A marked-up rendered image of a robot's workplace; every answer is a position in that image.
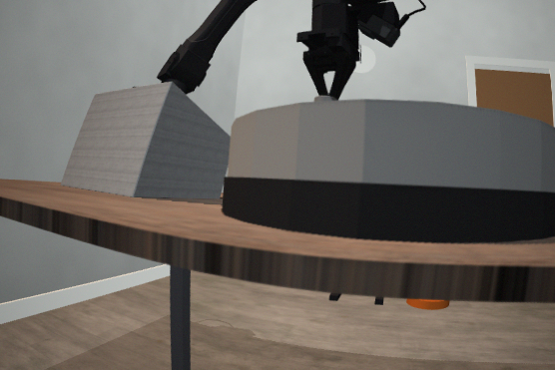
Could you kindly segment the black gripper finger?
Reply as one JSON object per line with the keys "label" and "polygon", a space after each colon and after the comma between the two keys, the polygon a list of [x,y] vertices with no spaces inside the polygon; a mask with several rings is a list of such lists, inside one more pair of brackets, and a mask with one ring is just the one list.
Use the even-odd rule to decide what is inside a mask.
{"label": "black gripper finger", "polygon": [[313,80],[319,96],[326,96],[326,92],[324,90],[317,68],[336,66],[333,82],[329,92],[329,96],[336,98],[350,61],[350,56],[348,55],[348,53],[327,52],[308,54],[303,55],[302,59]]}
{"label": "black gripper finger", "polygon": [[[347,81],[349,80],[351,74],[353,73],[355,67],[356,67],[356,62],[353,59],[350,59],[350,62],[348,64],[348,67],[346,69],[344,78],[342,80],[341,86],[339,88],[339,91],[338,91],[338,94],[337,94],[337,97],[336,97],[337,100],[339,99],[339,97],[342,93],[342,90],[345,87]],[[326,84],[325,84],[325,80],[324,80],[323,75],[327,72],[335,71],[335,68],[336,68],[336,66],[335,67],[320,67],[320,68],[317,68],[318,74],[321,78],[321,82],[323,84],[323,87],[324,87],[324,90],[325,90],[327,96],[328,96],[328,91],[327,91],[327,88],[326,88]]]}

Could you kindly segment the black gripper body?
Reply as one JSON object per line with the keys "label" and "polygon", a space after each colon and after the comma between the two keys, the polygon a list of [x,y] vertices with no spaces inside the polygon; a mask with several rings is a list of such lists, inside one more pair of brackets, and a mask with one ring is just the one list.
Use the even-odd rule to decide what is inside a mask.
{"label": "black gripper body", "polygon": [[360,61],[358,50],[339,28],[322,29],[323,5],[330,4],[320,4],[320,6],[312,10],[311,31],[298,32],[296,34],[296,41],[302,42],[308,47],[308,51],[304,51],[303,54],[346,52],[350,59],[353,59],[355,62]]}

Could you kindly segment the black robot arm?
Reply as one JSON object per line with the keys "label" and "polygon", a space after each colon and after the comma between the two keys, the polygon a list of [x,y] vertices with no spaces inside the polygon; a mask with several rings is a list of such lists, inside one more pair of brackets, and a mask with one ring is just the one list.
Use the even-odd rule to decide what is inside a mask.
{"label": "black robot arm", "polygon": [[[170,56],[157,78],[162,83],[175,83],[185,94],[193,92],[206,77],[221,40],[255,1],[221,0],[199,29]],[[387,0],[312,0],[312,10],[330,4],[322,6],[322,29],[340,28],[357,50],[358,29],[392,48],[400,36],[399,14],[394,2],[383,1]]]}

